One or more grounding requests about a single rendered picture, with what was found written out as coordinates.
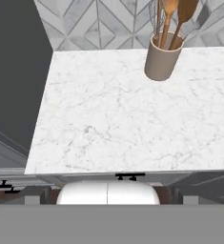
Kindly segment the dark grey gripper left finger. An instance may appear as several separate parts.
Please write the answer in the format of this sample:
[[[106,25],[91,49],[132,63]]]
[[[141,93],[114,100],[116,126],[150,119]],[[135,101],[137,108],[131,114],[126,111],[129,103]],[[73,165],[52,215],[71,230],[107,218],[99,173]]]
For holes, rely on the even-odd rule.
[[[26,205],[44,205],[49,203],[50,187],[33,187],[25,191]]]

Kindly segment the white rounded object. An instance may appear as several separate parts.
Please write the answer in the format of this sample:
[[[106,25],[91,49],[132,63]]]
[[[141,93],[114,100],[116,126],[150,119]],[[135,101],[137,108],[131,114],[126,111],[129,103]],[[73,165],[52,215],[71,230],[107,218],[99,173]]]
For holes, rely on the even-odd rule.
[[[159,205],[153,186],[136,181],[77,181],[66,184],[57,205]]]

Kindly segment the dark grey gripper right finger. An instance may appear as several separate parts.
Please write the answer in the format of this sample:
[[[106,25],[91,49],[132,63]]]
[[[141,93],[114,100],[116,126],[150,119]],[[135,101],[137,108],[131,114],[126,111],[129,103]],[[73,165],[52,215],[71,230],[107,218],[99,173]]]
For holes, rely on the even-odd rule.
[[[174,188],[173,203],[177,205],[197,205],[198,196],[192,193],[187,193],[184,190]]]

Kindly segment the grey drawer front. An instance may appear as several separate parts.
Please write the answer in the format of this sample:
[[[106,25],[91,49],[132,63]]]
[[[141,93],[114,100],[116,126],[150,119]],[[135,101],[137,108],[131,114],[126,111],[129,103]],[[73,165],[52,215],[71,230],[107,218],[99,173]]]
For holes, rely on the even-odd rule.
[[[25,175],[24,168],[0,168],[0,184],[3,180],[14,187],[47,185],[47,182],[34,175]]]
[[[158,182],[164,186],[171,185],[172,183],[181,180],[189,176],[190,172],[166,172],[166,173],[146,173],[145,175],[139,175],[136,177],[140,182]],[[110,181],[117,180],[118,177],[114,173],[105,174],[46,174],[38,175],[38,178],[46,183],[53,184],[55,186],[62,186],[69,182],[83,181],[83,180],[101,180]]]

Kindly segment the wooden spatula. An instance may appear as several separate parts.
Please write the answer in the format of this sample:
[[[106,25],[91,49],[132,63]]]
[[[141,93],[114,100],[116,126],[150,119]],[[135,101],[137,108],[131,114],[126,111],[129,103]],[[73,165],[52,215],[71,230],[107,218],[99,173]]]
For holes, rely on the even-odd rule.
[[[181,26],[193,17],[198,2],[199,0],[179,0],[177,8],[178,24],[169,47],[170,51],[173,49]]]

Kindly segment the beige utensil pot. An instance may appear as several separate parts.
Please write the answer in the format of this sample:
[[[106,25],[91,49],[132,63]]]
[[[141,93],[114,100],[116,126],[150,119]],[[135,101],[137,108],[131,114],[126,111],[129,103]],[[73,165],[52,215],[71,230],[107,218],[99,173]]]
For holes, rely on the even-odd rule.
[[[166,38],[165,50],[161,50],[154,44],[153,37],[151,37],[144,67],[144,73],[151,80],[164,81],[172,75],[183,48],[183,43],[181,43],[177,49],[170,51],[169,47],[172,40],[173,33],[169,31]]]

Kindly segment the wooden spoon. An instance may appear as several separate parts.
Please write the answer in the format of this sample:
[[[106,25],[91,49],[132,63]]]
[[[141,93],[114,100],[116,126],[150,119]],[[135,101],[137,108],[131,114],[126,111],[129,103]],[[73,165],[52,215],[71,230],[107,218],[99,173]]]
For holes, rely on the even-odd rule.
[[[177,9],[179,0],[161,0],[161,1],[162,1],[163,10],[165,11],[165,15],[166,15],[166,19],[164,22],[164,28],[163,28],[163,32],[162,32],[162,37],[161,37],[161,43],[160,43],[160,48],[164,49],[165,43],[166,43],[166,38],[167,38],[167,33],[168,33],[169,26],[171,23],[171,17]]]

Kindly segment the dark grey tall cabinet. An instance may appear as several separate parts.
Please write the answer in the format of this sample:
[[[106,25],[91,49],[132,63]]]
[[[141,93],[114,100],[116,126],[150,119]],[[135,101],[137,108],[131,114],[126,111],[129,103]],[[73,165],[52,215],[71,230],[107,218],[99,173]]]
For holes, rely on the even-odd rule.
[[[28,155],[52,47],[33,0],[0,0],[0,141]]]

